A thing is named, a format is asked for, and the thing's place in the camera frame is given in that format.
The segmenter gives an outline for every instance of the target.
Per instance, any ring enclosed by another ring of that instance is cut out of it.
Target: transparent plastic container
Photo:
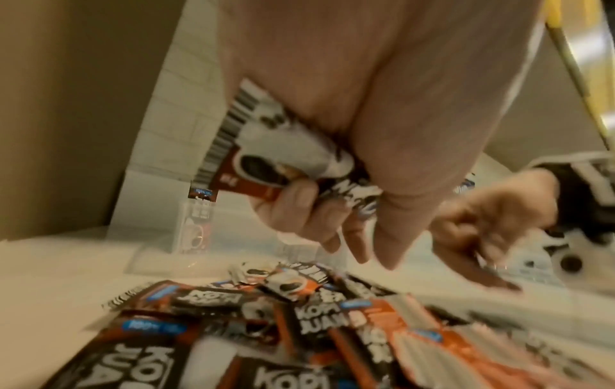
[[[208,220],[209,241],[198,250],[182,249],[178,242],[189,242],[181,234],[194,230],[187,226],[192,214],[190,201],[179,205],[179,216],[173,233],[151,235],[137,250],[127,273],[173,277],[214,277],[227,279],[230,265],[246,261],[272,260],[319,261],[337,269],[345,269],[348,250],[345,245],[335,254],[315,244],[287,244],[278,233],[266,227],[256,216],[243,195],[223,192],[218,195]]]

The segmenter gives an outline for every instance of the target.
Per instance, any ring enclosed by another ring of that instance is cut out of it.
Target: white tile wall
[[[186,1],[129,169],[183,180],[196,171],[226,110],[216,28],[217,1]]]

